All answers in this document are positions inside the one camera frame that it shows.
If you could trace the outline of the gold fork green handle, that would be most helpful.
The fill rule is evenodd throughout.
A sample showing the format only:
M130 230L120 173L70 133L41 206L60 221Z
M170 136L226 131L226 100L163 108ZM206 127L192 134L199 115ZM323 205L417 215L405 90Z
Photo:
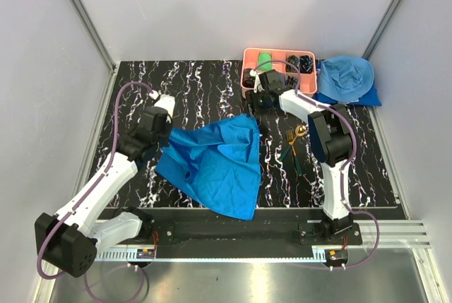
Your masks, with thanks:
M295 133L292 129L287 131L287 141L290 144L290 147L292 149L292 157L293 157L295 168L297 171L297 176L300 177L300 176L302 176L302 169L301 169L301 165L299 163L298 157L297 157L297 152L295 150L296 138L297 138L297 136L295 135Z

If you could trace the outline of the gold spoon green handle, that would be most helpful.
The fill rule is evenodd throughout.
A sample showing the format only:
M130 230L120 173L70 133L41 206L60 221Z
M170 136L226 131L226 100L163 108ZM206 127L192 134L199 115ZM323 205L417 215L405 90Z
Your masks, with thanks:
M296 140L298 138L303 137L306 132L307 132L307 128L304 125L298 125L295 129L292 129L295 133L295 135L297 136ZM285 158L289 155L289 153L292 153L292 149L289 146L286 148L286 150L282 153L282 155L280 156L280 161L283 162L285 160Z

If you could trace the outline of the blue cloth napkin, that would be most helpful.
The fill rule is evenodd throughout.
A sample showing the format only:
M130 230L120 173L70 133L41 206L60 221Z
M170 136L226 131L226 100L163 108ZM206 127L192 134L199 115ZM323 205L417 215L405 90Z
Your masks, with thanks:
M245 114L196 130L174 129L155 171L202 206L252 220L261 184L260 131Z

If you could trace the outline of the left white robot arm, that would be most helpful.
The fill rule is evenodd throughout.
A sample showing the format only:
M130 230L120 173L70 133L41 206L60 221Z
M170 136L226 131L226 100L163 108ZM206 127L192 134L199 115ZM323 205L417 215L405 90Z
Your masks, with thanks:
M138 125L114 141L104 165L79 193L55 214L36 219L37 270L42 278L51 278L43 271L44 261L78 278L99 253L124 240L143 244L152 237L152 215L137 208L126 208L103 223L97 219L123 185L168 144L173 111L173 105L162 102L146 107Z

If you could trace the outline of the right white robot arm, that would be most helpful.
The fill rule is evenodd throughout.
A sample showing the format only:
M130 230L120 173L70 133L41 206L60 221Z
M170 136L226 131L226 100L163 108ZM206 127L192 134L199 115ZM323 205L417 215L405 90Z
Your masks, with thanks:
M357 144L347 110L292 89L275 70L258 73L252 69L249 75L254 82L253 90L245 93L249 113L280 109L307 123L311 151L323 172L323 219L317 233L329 244L338 243L353 224L348 172Z

